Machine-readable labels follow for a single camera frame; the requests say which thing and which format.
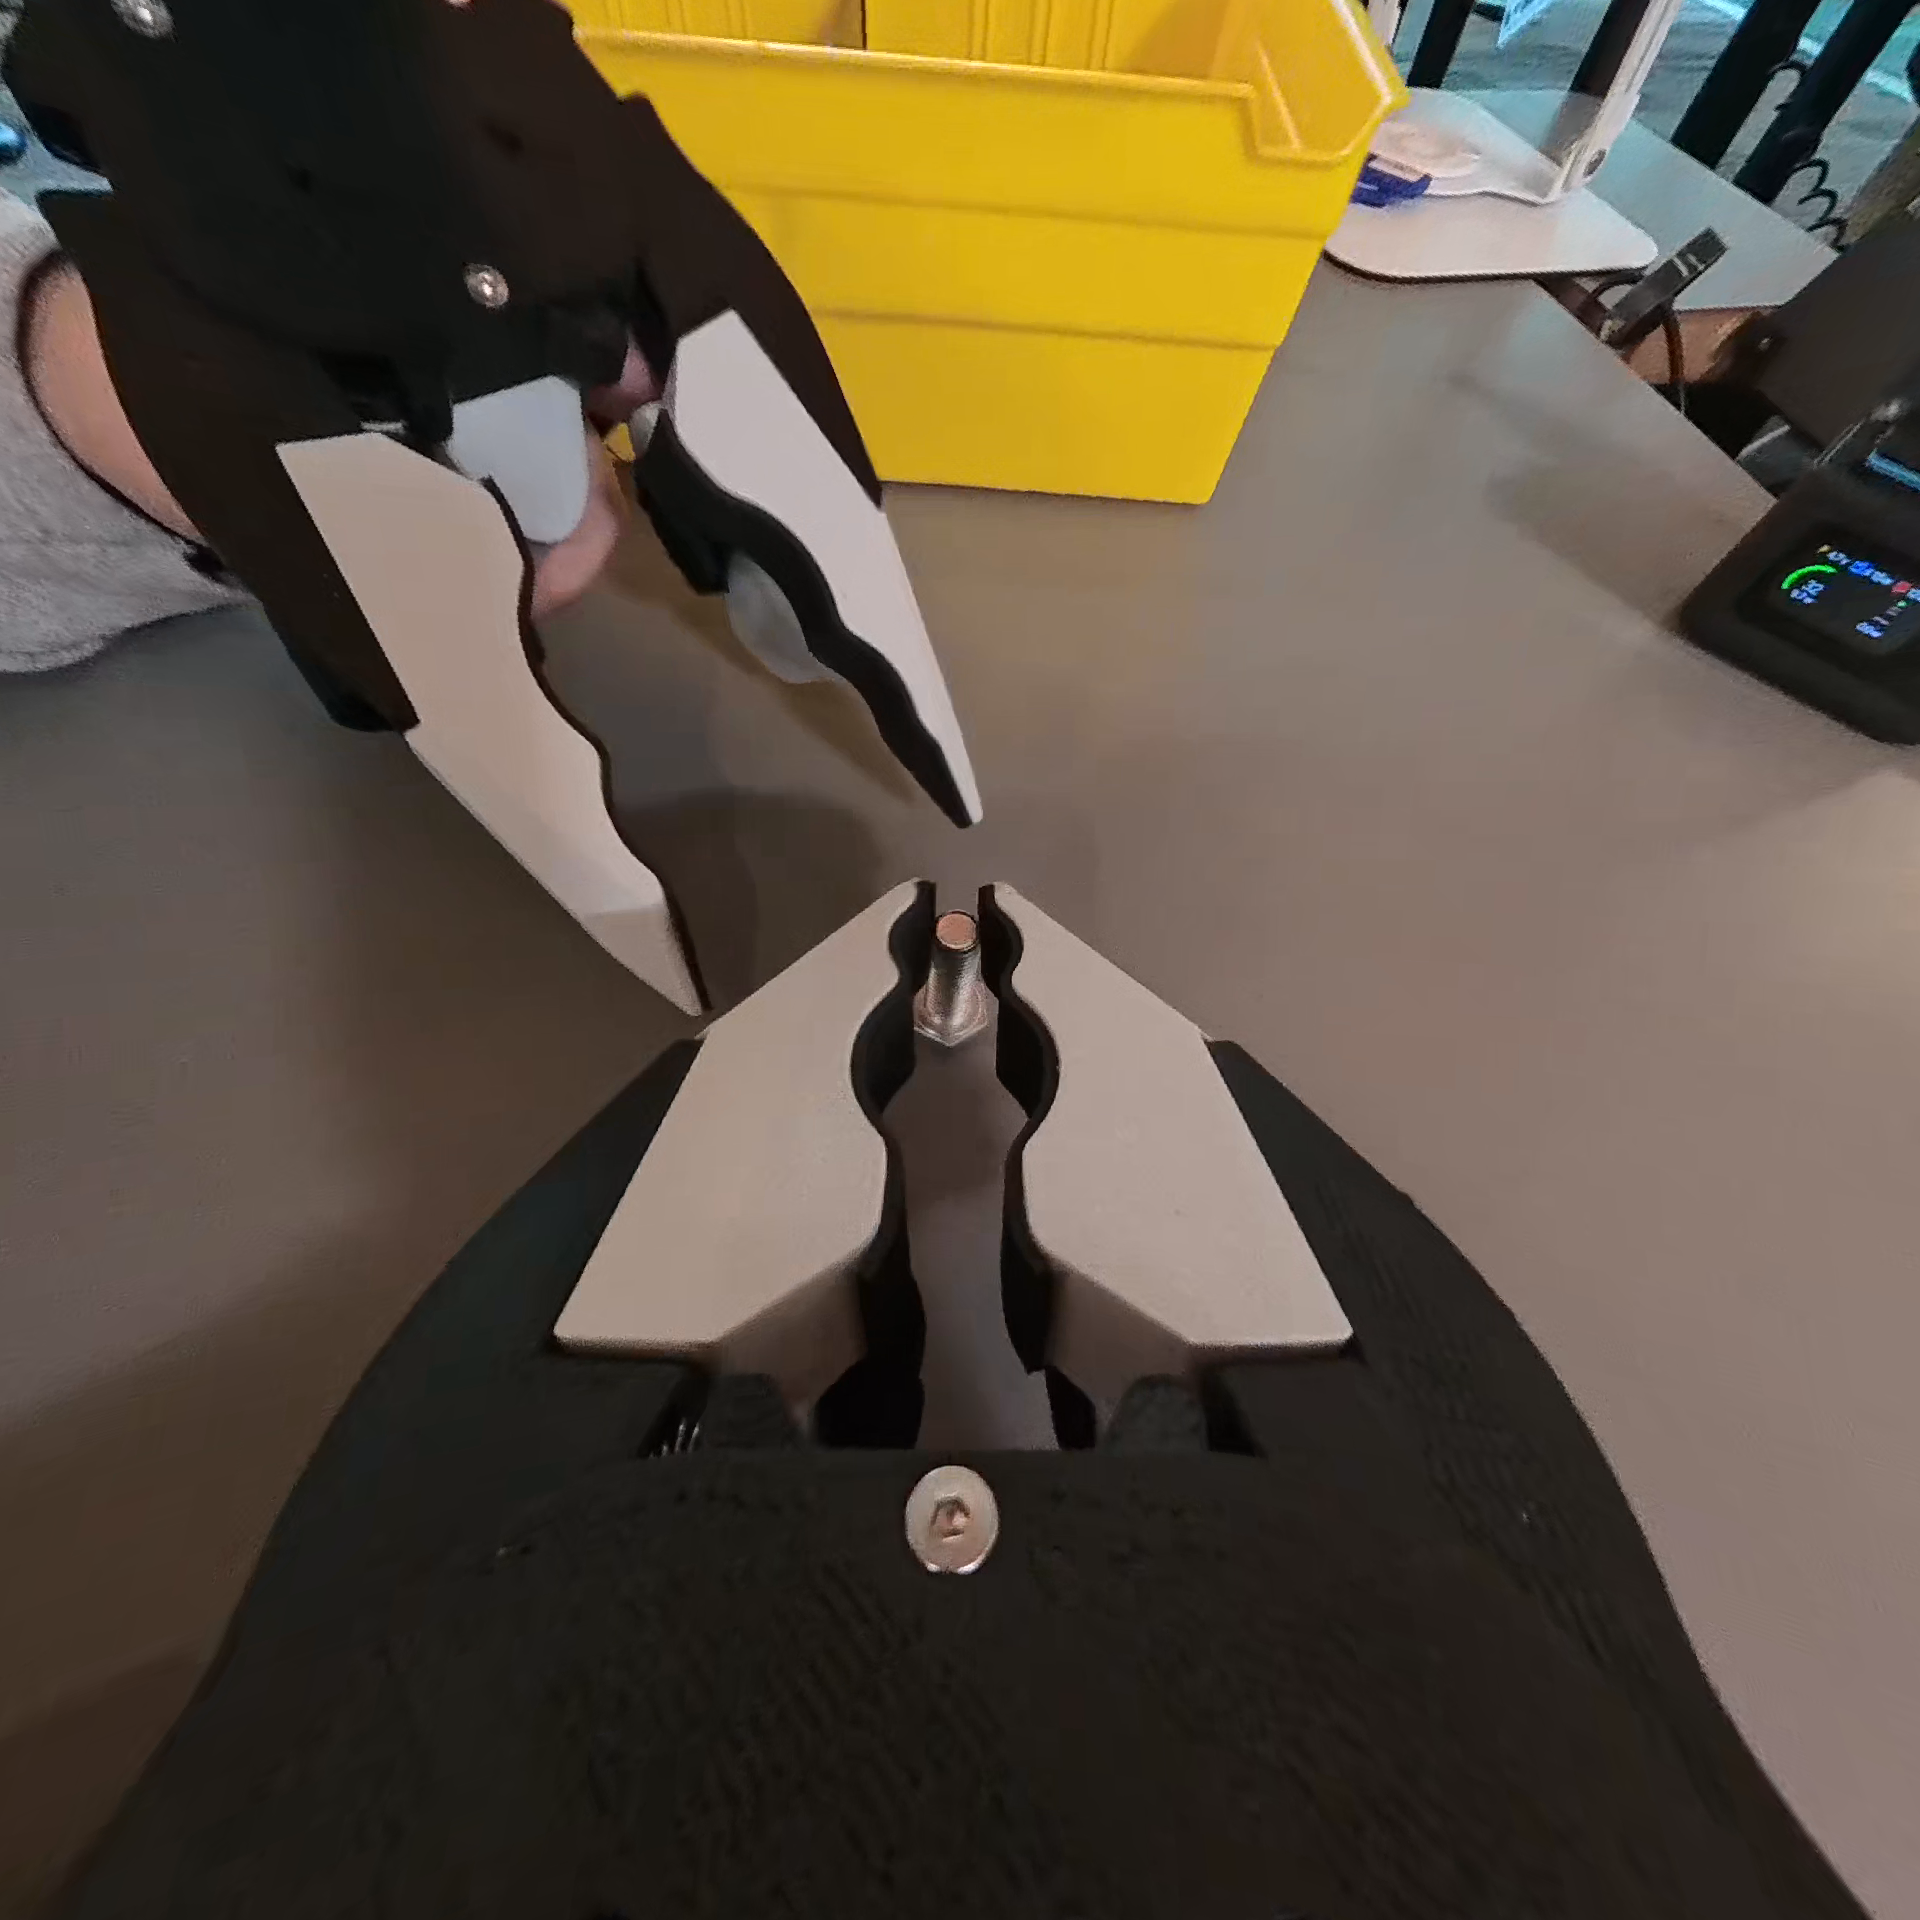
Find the white round disc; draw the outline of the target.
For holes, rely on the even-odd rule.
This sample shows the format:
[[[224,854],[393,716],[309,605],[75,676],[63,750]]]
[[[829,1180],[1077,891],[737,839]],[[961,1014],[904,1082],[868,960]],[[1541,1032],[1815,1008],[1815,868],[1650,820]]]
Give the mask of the white round disc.
[[[1507,198],[1538,205],[1547,198],[1545,158],[1501,121],[1427,123],[1394,116],[1375,134],[1368,173],[1410,189],[1417,198]]]

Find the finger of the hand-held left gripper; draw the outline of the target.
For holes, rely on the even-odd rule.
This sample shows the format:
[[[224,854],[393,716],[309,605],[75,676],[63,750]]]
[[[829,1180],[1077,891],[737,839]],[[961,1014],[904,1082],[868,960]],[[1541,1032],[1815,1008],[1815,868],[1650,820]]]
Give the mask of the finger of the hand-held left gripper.
[[[552,695],[530,619],[534,549],[577,528],[594,462],[563,374],[456,402],[431,449],[398,429],[276,448],[410,707],[406,745],[589,937],[657,996],[708,999],[657,872],[610,812],[603,749]]]
[[[781,683],[853,688],[896,764],[974,829],[974,757],[892,522],[743,315],[688,330],[630,432],[637,498],[686,584],[724,602]]]

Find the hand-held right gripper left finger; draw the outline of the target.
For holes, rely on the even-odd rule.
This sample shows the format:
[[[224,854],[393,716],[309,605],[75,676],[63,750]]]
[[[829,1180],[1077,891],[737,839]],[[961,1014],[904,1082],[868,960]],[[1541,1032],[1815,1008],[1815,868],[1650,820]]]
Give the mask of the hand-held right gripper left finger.
[[[901,881],[717,1014],[552,1330],[592,1357],[756,1376],[811,1410],[868,1333],[892,1233],[883,1114],[913,1069],[928,881]]]

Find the black charger with display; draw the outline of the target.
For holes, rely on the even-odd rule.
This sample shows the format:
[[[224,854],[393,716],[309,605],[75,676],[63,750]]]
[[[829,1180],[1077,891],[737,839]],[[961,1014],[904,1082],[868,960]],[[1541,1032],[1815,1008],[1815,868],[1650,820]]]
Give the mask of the black charger with display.
[[[1917,749],[1917,449],[1808,468],[1676,619],[1791,703]]]

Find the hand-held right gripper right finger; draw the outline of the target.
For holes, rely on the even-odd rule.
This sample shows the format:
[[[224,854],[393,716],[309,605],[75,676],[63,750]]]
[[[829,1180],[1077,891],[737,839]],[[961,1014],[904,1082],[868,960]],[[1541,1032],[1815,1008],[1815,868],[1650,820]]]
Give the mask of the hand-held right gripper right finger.
[[[999,1292],[1051,1414],[1147,1379],[1338,1354],[1355,1330],[1207,1035],[1018,889],[977,898],[1001,1167]]]

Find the yellow plastic bin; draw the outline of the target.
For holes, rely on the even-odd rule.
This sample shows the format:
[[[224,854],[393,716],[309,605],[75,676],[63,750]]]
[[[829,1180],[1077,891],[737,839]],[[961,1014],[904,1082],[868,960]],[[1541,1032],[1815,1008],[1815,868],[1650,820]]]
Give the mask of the yellow plastic bin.
[[[886,483],[1212,498],[1377,127],[1361,4],[569,4]]]

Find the black clamp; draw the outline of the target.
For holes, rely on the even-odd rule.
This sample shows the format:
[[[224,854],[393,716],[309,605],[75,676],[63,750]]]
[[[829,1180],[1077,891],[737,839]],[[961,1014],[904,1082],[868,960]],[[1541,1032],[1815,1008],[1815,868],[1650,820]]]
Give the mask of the black clamp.
[[[1636,349],[1650,334],[1676,334],[1678,298],[1692,290],[1716,261],[1728,242],[1716,228],[1701,228],[1668,252],[1650,270],[1597,281],[1587,298],[1587,326],[1614,352]]]

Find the person's left hand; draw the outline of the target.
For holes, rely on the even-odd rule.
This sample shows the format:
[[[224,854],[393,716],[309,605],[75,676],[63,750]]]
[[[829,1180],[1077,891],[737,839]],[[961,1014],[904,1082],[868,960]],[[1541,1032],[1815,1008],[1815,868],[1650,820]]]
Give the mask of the person's left hand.
[[[47,258],[21,300],[21,370],[35,412],[71,462],[163,533],[199,541],[193,519],[163,487],[120,409],[91,300],[66,258]],[[628,522],[628,502],[603,432],[653,397],[658,397],[658,383],[637,343],[630,343],[619,380],[592,387],[580,402],[592,462],[589,502],[566,541],[534,549],[534,618],[573,605],[610,561]]]

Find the silver hex bolt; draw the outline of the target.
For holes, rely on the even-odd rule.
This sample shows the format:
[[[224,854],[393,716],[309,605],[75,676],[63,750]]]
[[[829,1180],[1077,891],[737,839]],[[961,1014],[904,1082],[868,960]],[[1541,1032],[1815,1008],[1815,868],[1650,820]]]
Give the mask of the silver hex bolt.
[[[913,996],[916,1038],[961,1049],[991,1022],[991,992],[979,971],[979,924],[971,912],[941,912],[929,934],[929,964]]]

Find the person's left forearm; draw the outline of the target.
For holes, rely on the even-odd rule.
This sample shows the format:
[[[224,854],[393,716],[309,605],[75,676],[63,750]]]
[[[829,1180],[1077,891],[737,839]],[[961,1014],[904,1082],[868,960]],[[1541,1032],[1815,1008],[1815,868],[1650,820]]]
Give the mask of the person's left forearm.
[[[2,192],[2,673],[247,602],[137,439],[79,269]]]

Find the black flat box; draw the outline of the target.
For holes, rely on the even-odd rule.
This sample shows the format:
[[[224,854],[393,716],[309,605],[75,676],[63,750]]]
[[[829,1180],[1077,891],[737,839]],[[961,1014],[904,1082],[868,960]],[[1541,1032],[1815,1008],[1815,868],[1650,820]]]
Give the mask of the black flat box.
[[[1752,396],[1763,423],[1741,468],[1779,497],[1893,397],[1917,409],[1917,210],[1844,248],[1767,315]]]

